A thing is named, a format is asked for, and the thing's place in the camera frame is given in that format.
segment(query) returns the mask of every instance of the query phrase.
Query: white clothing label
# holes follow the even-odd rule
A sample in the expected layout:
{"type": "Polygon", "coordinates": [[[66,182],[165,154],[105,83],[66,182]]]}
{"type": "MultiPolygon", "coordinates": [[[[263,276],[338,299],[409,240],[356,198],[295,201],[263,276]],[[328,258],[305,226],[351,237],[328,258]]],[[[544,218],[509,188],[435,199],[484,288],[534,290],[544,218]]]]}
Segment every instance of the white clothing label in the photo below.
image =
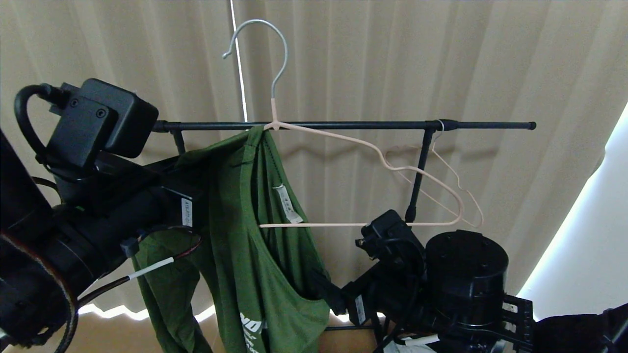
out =
{"type": "Polygon", "coordinates": [[[187,198],[181,199],[181,224],[192,226],[192,201],[187,198]]]}
{"type": "Polygon", "coordinates": [[[292,207],[292,201],[290,201],[290,196],[288,196],[288,189],[286,189],[283,184],[278,187],[274,187],[273,189],[277,190],[279,199],[281,200],[283,213],[286,215],[286,218],[290,221],[290,223],[295,224],[303,222],[301,216],[296,213],[295,209],[292,207]]]}
{"type": "Polygon", "coordinates": [[[364,313],[364,302],[362,301],[362,295],[357,296],[355,299],[355,308],[357,310],[357,319],[362,325],[366,322],[366,314],[364,313]]]}

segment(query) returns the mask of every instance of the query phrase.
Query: metal hanger hook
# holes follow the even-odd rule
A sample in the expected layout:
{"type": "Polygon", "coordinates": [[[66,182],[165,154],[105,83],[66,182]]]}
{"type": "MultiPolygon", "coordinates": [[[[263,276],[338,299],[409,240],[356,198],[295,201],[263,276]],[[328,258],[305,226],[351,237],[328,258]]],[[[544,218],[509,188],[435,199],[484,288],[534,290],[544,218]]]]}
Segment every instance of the metal hanger hook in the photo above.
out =
{"type": "Polygon", "coordinates": [[[240,31],[244,27],[248,26],[251,23],[261,23],[261,24],[265,24],[266,26],[269,26],[275,32],[277,32],[279,37],[281,37],[281,41],[283,42],[283,52],[284,52],[284,55],[283,55],[283,65],[281,66],[281,70],[279,70],[279,73],[277,74],[277,76],[275,76],[275,78],[273,80],[273,84],[271,84],[271,98],[274,98],[274,88],[275,88],[275,85],[277,85],[277,81],[279,80],[279,78],[281,77],[283,72],[286,70],[286,66],[288,64],[288,42],[286,41],[286,37],[283,36],[282,32],[277,27],[275,27],[274,24],[272,24],[272,23],[270,23],[268,21],[265,21],[263,19],[250,19],[248,21],[243,22],[242,24],[240,24],[240,26],[238,26],[238,28],[234,32],[234,35],[231,37],[231,43],[229,43],[229,50],[226,51],[224,54],[222,54],[222,58],[225,59],[229,55],[231,55],[231,51],[233,50],[234,43],[236,42],[236,38],[237,38],[238,33],[240,33],[240,31]]]}

